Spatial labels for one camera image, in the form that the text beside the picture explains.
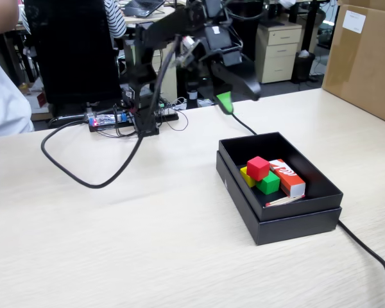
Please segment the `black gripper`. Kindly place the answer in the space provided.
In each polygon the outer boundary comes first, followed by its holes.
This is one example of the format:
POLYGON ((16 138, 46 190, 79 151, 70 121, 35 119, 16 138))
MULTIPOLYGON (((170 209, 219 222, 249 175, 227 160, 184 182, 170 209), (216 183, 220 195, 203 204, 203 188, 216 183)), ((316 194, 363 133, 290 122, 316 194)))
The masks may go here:
POLYGON ((253 62, 242 62, 241 46, 235 43, 230 32, 220 27, 206 27, 205 38, 209 55, 222 63, 211 64, 213 97, 224 114, 233 114, 231 91, 258 100, 261 86, 253 62))

